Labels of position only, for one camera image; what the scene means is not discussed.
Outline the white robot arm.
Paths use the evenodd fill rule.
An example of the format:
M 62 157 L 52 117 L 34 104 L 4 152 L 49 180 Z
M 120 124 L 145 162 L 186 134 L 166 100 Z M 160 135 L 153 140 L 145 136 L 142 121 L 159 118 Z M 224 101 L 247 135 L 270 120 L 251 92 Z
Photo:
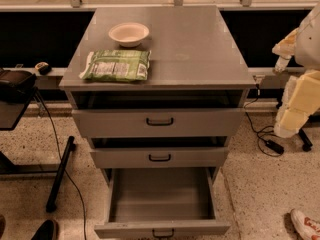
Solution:
M 305 69 L 300 77 L 289 77 L 276 115 L 274 133 L 290 138 L 320 108 L 320 4 L 272 52 L 279 56 L 275 74 L 282 73 L 291 58 Z

